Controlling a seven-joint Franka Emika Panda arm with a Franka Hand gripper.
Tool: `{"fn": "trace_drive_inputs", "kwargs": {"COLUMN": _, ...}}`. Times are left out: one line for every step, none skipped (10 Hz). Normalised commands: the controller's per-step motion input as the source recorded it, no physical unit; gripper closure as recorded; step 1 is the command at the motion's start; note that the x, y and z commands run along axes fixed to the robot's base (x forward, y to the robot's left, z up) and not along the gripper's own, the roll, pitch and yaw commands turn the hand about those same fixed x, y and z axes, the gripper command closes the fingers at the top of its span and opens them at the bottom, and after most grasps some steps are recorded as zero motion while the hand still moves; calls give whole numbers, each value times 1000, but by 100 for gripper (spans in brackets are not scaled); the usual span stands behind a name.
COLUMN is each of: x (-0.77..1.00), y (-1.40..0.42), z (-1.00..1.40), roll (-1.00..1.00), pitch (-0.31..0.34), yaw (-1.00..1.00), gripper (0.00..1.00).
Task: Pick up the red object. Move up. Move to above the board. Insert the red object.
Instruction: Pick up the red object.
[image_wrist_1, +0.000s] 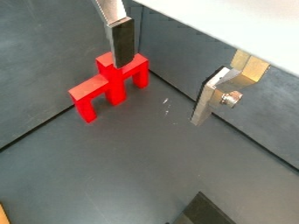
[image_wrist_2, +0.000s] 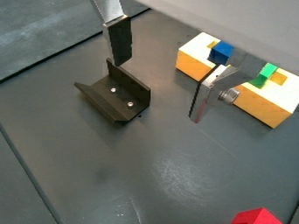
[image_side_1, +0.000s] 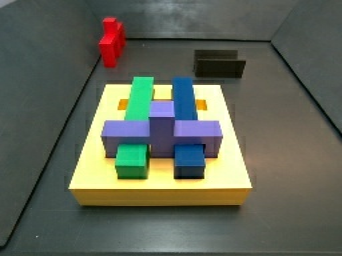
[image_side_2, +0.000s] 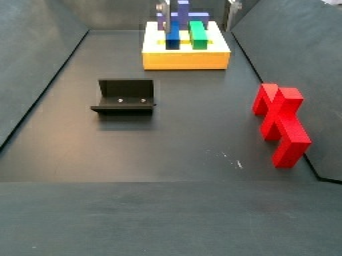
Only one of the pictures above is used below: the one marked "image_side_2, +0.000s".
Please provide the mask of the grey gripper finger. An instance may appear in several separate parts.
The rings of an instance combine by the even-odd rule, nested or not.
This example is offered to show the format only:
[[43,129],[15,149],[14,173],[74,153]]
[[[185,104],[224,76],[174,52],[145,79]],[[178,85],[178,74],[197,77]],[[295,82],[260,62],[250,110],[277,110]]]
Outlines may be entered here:
[[229,2],[229,17],[228,17],[226,30],[230,30],[232,26],[233,26],[236,14],[242,9],[242,1],[241,0],[228,0],[228,2]]
[[160,28],[169,33],[172,30],[172,1],[160,0],[157,4]]

